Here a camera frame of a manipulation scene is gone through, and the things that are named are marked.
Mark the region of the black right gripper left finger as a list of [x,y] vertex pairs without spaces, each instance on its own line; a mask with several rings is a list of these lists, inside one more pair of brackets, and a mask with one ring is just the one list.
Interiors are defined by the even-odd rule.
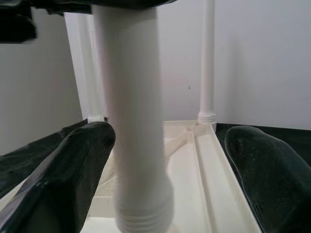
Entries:
[[1,232],[80,232],[115,140],[106,122],[72,131],[1,210]]

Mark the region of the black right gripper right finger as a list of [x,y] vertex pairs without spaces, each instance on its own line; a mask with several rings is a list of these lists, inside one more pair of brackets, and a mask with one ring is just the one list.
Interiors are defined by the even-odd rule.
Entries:
[[252,126],[234,126],[225,149],[264,233],[311,231],[311,168],[289,144]]

